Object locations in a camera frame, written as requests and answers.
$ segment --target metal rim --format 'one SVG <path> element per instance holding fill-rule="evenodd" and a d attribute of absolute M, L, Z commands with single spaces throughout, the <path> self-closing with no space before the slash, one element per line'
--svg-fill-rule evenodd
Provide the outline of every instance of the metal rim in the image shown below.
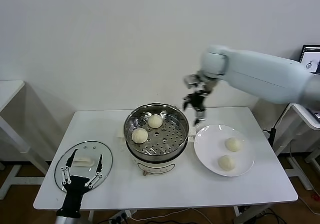
<path fill-rule="evenodd" d="M 84 144 L 84 143 L 88 143 L 88 142 L 97 142 L 97 143 L 100 143 L 100 144 L 102 144 L 102 145 L 104 145 L 109 151 L 110 151 L 110 154 L 111 154 L 111 166 L 110 166 L 110 170 L 108 171 L 108 173 L 107 173 L 107 175 L 106 175 L 106 177 L 105 177 L 105 179 L 109 176 L 109 174 L 110 174 L 110 172 L 111 172 L 111 170 L 112 170 L 112 166 L 113 166 L 113 154 L 112 154 L 112 151 L 110 150 L 110 148 L 107 146 L 107 145 L 105 145 L 104 143 L 102 143 L 102 142 L 100 142 L 100 141 L 96 141 L 96 140 L 87 140 L 87 141 L 83 141 L 83 142 L 80 142 L 80 143 L 78 143 L 78 144 L 76 144 L 76 145 L 74 145 L 73 147 L 71 147 L 71 148 L 69 148 L 61 157 L 60 157 L 60 159 L 59 159 L 59 161 L 56 163 L 56 165 L 55 165 L 55 168 L 54 168 L 54 177 L 55 177 L 55 172 L 56 172 L 56 170 L 57 170 L 57 167 L 58 167 L 58 164 L 59 164 L 59 162 L 60 162 L 60 160 L 64 157 L 64 155 L 69 151 L 69 150 L 71 150 L 72 148 L 74 148 L 75 146 L 77 146 L 77 145 L 80 145 L 80 144 Z M 56 183 L 56 185 L 59 187 L 59 184 L 57 183 L 57 179 L 56 179 L 56 177 L 54 178 L 54 181 L 55 181 L 55 183 Z"/>
<path fill-rule="evenodd" d="M 156 129 L 147 123 L 153 114 L 160 115 L 163 120 L 162 126 Z M 146 142 L 133 142 L 131 135 L 137 128 L 148 132 Z M 148 163 L 165 163 L 179 156 L 185 149 L 189 123 L 182 111 L 175 106 L 151 103 L 133 110 L 125 119 L 123 131 L 127 148 L 135 157 Z"/>

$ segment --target white table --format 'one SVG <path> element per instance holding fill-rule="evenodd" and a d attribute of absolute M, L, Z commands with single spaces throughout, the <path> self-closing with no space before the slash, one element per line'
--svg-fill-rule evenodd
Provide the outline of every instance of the white table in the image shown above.
<path fill-rule="evenodd" d="M 5 121 L 1 116 L 1 111 L 7 106 L 7 104 L 16 96 L 16 94 L 24 86 L 22 80 L 9 80 L 0 81 L 0 128 L 3 129 L 8 136 L 14 141 L 13 146 L 29 160 L 33 165 L 35 165 L 43 174 L 46 174 L 49 165 L 43 160 L 36 151 L 31 149 L 23 138 L 19 136 L 18 133 Z M 13 184 L 41 184 L 43 177 L 16 177 L 19 172 L 21 165 L 15 165 L 2 187 L 0 188 L 0 200 L 4 199 L 10 186 Z"/>
<path fill-rule="evenodd" d="M 256 160 L 248 173 L 229 178 L 209 171 L 196 157 L 190 141 L 173 171 L 159 176 L 143 176 L 123 141 L 117 138 L 131 110 L 78 111 L 53 158 L 34 208 L 57 210 L 62 206 L 65 193 L 55 184 L 56 164 L 68 149 L 88 140 L 105 143 L 112 151 L 114 162 L 109 177 L 84 195 L 82 209 L 257 205 L 235 219 L 235 223 L 240 223 L 272 203 L 297 200 L 296 191 L 249 108 L 207 108 L 206 111 L 207 124 L 232 126 L 251 141 Z M 193 123 L 194 110 L 187 109 L 185 115 Z"/>
<path fill-rule="evenodd" d="M 304 123 L 312 130 L 320 130 L 320 123 L 305 107 L 299 104 L 292 104 L 291 108 L 297 113 L 297 115 L 295 115 L 286 131 L 274 143 L 273 148 L 276 155 L 279 155 L 290 144 L 290 142 L 295 138 L 297 131 L 301 129 Z M 309 142 L 311 142 L 312 145 L 307 151 L 313 150 L 320 145 L 318 136 L 313 136 L 313 138 L 309 139 Z M 318 155 L 320 155 L 320 150 L 315 150 L 306 158 L 306 162 L 311 162 L 316 169 L 320 171 L 320 166 L 315 160 Z M 294 158 L 289 157 L 287 159 L 292 166 L 292 169 L 286 170 L 287 175 L 289 177 L 297 176 L 304 185 L 305 189 L 312 190 L 313 186 L 300 168 L 298 162 Z"/>

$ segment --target black cable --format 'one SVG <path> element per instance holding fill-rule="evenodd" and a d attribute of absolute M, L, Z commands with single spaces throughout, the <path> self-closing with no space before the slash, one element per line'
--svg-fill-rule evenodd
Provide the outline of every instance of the black cable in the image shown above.
<path fill-rule="evenodd" d="M 263 214 L 262 216 L 257 217 L 256 219 L 258 220 L 258 219 L 260 219 L 262 217 L 265 217 L 266 215 L 275 215 L 275 214 L 268 212 L 268 213 Z M 277 216 L 276 216 L 276 221 L 277 221 L 277 224 L 280 224 L 279 219 L 278 219 Z"/>
<path fill-rule="evenodd" d="M 128 224 L 128 221 L 127 221 L 127 217 L 126 217 L 126 213 L 122 213 L 121 214 L 121 217 L 123 218 L 123 220 L 126 222 L 125 224 Z"/>
<path fill-rule="evenodd" d="M 282 111 L 281 115 L 279 116 L 278 120 L 276 121 L 275 125 L 273 126 L 274 128 L 276 127 L 276 125 L 278 124 L 278 122 L 280 121 L 282 115 L 285 113 L 286 109 L 288 108 L 289 104 L 287 104 L 285 106 L 285 109 Z"/>
<path fill-rule="evenodd" d="M 271 208 L 268 208 L 268 210 L 270 210 L 277 218 L 279 218 L 280 220 L 282 220 L 282 222 L 283 222 L 284 224 L 287 224 L 285 220 L 283 220 L 279 215 L 277 215 L 277 214 L 275 213 L 274 210 L 272 210 Z"/>
<path fill-rule="evenodd" d="M 104 223 L 104 222 L 106 222 L 106 221 L 116 221 L 115 219 L 106 219 L 106 220 L 102 220 L 102 221 L 100 221 L 100 222 L 98 222 L 97 224 L 101 224 L 101 223 Z"/>
<path fill-rule="evenodd" d="M 155 221 L 155 220 L 150 220 L 150 221 L 147 221 L 145 224 L 149 224 L 149 223 L 157 223 L 157 224 L 163 224 L 163 223 L 167 223 L 167 222 L 173 222 L 175 224 L 198 224 L 196 222 L 187 222 L 187 223 L 182 223 L 182 222 L 178 222 L 178 221 L 175 221 L 175 220 L 166 220 L 166 221 Z"/>
<path fill-rule="evenodd" d="M 268 138 L 268 142 L 270 144 L 270 146 L 272 147 L 275 141 L 275 135 L 276 135 L 276 125 L 279 123 L 279 121 L 281 120 L 281 118 L 283 117 L 283 115 L 286 112 L 286 109 L 288 108 L 289 104 L 286 105 L 286 107 L 284 108 L 284 110 L 282 111 L 281 115 L 279 116 L 278 120 L 275 122 L 275 125 L 271 128 L 271 130 L 263 130 L 263 132 L 267 132 L 269 133 L 269 138 Z"/>

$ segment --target white wall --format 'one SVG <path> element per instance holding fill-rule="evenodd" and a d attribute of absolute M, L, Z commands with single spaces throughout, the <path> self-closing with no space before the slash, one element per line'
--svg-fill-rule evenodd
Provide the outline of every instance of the white wall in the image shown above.
<path fill-rule="evenodd" d="M 65 130 L 76 110 L 181 106 L 210 44 L 290 57 L 320 39 L 319 0 L 0 0 L 0 80 L 22 79 Z M 213 106 L 256 97 L 221 83 Z"/>

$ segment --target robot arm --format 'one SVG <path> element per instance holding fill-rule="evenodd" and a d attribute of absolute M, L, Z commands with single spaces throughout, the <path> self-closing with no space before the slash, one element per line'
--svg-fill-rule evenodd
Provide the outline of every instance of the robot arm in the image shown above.
<path fill-rule="evenodd" d="M 202 55 L 198 73 L 184 78 L 188 88 L 196 88 L 184 103 L 184 107 L 191 104 L 197 111 L 196 122 L 204 120 L 203 100 L 218 80 L 225 80 L 234 88 L 273 103 L 298 103 L 320 108 L 320 75 L 305 71 L 301 63 L 212 46 Z"/>

